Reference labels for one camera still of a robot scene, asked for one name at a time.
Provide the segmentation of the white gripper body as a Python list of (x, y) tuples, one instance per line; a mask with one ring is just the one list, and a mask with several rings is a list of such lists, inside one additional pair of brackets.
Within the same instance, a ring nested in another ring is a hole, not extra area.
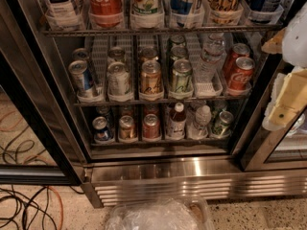
[(307, 2), (285, 30), (282, 55), (293, 66), (307, 68)]

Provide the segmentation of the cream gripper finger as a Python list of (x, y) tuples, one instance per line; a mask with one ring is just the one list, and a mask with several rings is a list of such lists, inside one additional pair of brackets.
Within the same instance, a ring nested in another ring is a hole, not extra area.
[(262, 46), (261, 50), (267, 54), (281, 54), (282, 53), (282, 40), (285, 34), (285, 28), (276, 33), (272, 38), (267, 40)]
[(262, 127), (277, 131), (307, 105), (307, 69), (294, 68), (289, 74), (278, 73), (274, 80)]

